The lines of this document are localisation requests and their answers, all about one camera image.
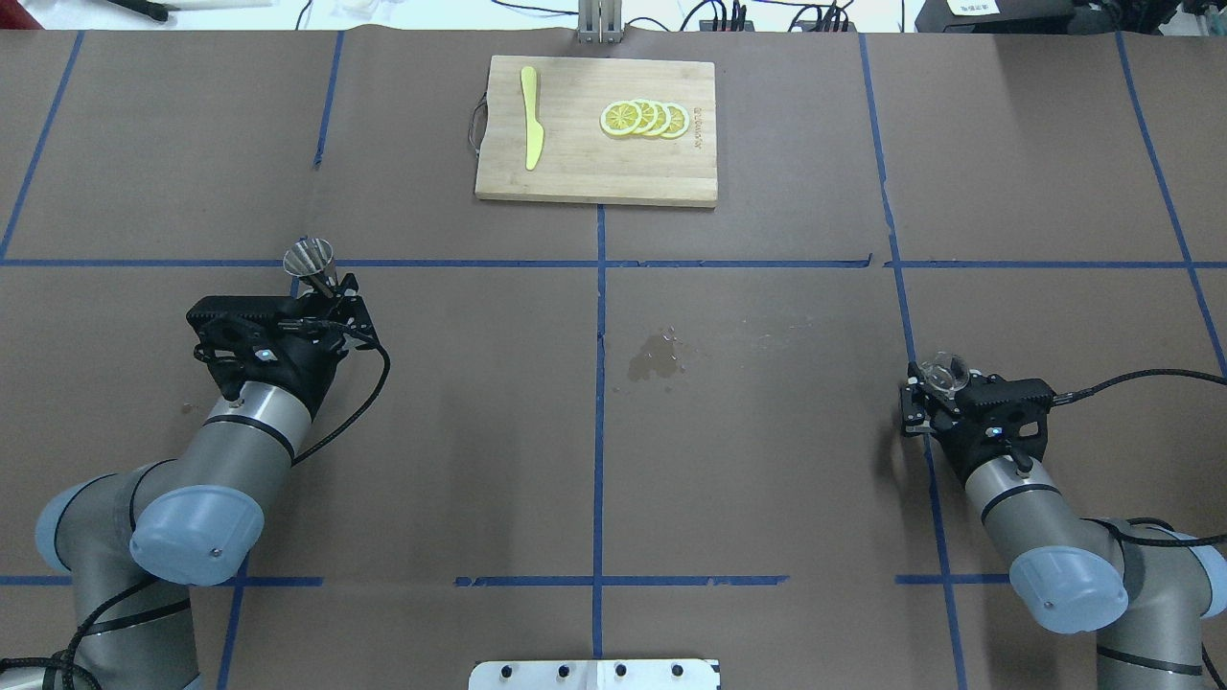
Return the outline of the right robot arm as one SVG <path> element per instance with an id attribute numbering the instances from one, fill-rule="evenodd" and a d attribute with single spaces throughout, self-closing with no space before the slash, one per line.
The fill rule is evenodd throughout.
<path id="1" fill-rule="evenodd" d="M 1059 394 L 1040 379 L 910 362 L 901 432 L 937 440 L 1042 629 L 1094 634 L 1099 689 L 1223 688 L 1202 621 L 1225 611 L 1225 537 L 1188 537 L 1156 518 L 1080 517 L 1044 467 L 1052 409 L 1099 390 Z"/>

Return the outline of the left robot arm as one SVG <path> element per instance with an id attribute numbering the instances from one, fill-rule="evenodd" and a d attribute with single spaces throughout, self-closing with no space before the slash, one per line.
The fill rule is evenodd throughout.
<path id="1" fill-rule="evenodd" d="M 360 281 L 319 270 L 290 296 L 207 296 L 187 313 L 220 397 L 179 457 L 69 487 L 36 549 L 70 575 L 75 632 L 55 654 L 2 661 L 5 689 L 198 689 L 193 587 L 226 584 L 263 535 L 290 468 L 355 350 L 389 361 Z"/>

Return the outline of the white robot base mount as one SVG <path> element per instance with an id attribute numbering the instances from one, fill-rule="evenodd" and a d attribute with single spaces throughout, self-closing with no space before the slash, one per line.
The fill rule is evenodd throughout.
<path id="1" fill-rule="evenodd" d="M 701 658 L 491 661 L 469 689 L 721 689 L 720 665 Z"/>

